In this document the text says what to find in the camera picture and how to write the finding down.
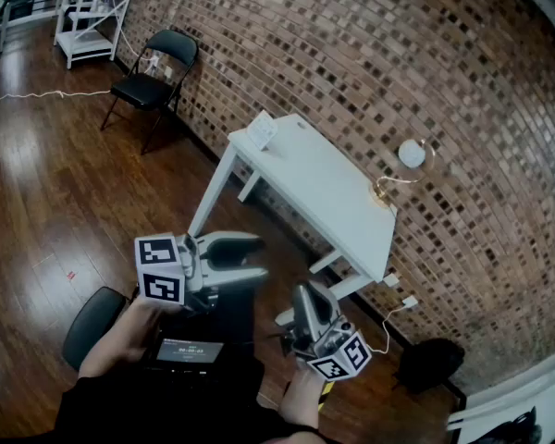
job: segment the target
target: wooden floor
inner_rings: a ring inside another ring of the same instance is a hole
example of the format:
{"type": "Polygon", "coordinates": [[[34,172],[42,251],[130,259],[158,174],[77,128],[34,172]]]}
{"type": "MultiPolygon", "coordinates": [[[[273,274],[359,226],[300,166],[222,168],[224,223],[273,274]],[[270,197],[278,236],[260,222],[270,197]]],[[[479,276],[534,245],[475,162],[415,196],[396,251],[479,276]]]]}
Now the wooden floor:
{"type": "MultiPolygon", "coordinates": [[[[121,77],[108,61],[67,71],[50,30],[19,30],[6,45],[0,95],[108,90],[121,77]]],[[[113,116],[101,133],[110,103],[109,95],[0,103],[0,437],[52,427],[61,393],[75,380],[59,352],[75,314],[103,285],[131,292],[133,238],[184,232],[215,169],[169,122],[154,142],[162,147],[140,156],[139,126],[152,118],[130,107],[121,109],[133,123],[113,116]]],[[[306,263],[282,228],[254,204],[240,204],[237,192],[224,190],[206,229],[245,230],[266,240],[260,260],[271,280],[255,310],[262,336],[276,331],[273,318],[289,307],[290,288],[306,263]]],[[[373,346],[383,345],[376,324],[352,303],[342,307],[373,346]]],[[[256,349],[266,367],[260,401],[278,402],[291,357],[283,359],[275,341],[256,349]]],[[[322,413],[327,436],[349,444],[448,440],[444,422],[455,398],[442,387],[420,396],[393,390],[400,352],[393,343],[359,378],[336,384],[322,413]]]]}

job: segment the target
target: black folding chair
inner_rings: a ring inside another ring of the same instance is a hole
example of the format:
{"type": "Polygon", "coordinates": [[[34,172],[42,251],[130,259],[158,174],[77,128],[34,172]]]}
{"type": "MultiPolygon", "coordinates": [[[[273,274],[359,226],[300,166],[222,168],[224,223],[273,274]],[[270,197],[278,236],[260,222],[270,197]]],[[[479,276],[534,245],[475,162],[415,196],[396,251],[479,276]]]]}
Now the black folding chair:
{"type": "Polygon", "coordinates": [[[116,98],[107,112],[103,125],[101,125],[101,131],[105,129],[105,124],[113,112],[117,99],[125,100],[140,110],[149,111],[158,109],[160,111],[160,117],[156,120],[156,123],[154,123],[154,126],[150,130],[150,133],[142,146],[142,154],[146,153],[148,143],[150,143],[154,131],[156,130],[156,127],[158,127],[158,123],[164,115],[164,110],[173,101],[173,99],[175,99],[175,114],[177,114],[181,85],[195,63],[197,52],[197,43],[190,36],[172,30],[162,30],[155,34],[150,40],[148,40],[148,43],[146,43],[142,49],[140,56],[133,65],[133,68],[131,68],[128,76],[123,80],[116,82],[113,84],[113,87],[111,87],[111,93],[115,95],[116,98]],[[146,49],[152,49],[174,57],[186,67],[183,76],[174,88],[166,82],[158,80],[143,72],[138,72],[140,59],[146,49]]]}

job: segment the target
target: white shelving unit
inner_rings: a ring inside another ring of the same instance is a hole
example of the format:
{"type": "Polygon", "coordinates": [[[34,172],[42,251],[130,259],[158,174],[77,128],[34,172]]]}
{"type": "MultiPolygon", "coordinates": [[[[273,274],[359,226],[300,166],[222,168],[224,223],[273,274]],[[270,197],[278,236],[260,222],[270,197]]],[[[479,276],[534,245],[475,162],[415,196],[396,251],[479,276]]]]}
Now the white shelving unit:
{"type": "Polygon", "coordinates": [[[109,56],[113,61],[121,33],[121,25],[126,16],[130,0],[116,0],[115,7],[104,0],[61,0],[58,1],[57,26],[55,28],[54,45],[59,44],[68,59],[68,69],[72,61],[89,57],[109,56]],[[76,9],[66,16],[73,6],[76,9]],[[72,30],[63,31],[66,18],[72,21],[72,30]],[[116,30],[113,41],[101,34],[96,26],[108,18],[114,18],[116,30]],[[79,21],[87,19],[88,28],[78,30],[79,21]]]}

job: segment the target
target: black bag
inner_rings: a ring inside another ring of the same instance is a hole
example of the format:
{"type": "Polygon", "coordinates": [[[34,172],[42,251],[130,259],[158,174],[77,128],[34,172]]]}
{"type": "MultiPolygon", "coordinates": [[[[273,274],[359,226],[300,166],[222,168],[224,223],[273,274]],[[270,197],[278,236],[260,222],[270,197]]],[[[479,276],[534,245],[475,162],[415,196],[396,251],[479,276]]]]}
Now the black bag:
{"type": "Polygon", "coordinates": [[[537,408],[518,416],[513,421],[492,429],[471,444],[538,444],[543,436],[537,424],[537,408]]]}
{"type": "Polygon", "coordinates": [[[448,339],[430,339],[405,349],[395,377],[411,393],[436,387],[463,364],[464,349],[448,339]]]}

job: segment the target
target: chair backrest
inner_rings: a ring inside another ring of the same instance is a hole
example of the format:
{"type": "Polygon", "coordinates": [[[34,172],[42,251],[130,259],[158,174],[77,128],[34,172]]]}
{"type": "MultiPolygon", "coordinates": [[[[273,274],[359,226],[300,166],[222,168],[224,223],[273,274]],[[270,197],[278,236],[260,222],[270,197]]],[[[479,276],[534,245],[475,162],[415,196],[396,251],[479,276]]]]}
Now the chair backrest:
{"type": "Polygon", "coordinates": [[[197,56],[195,40],[190,36],[172,30],[159,31],[148,40],[146,48],[172,56],[187,67],[193,63],[197,56]]]}

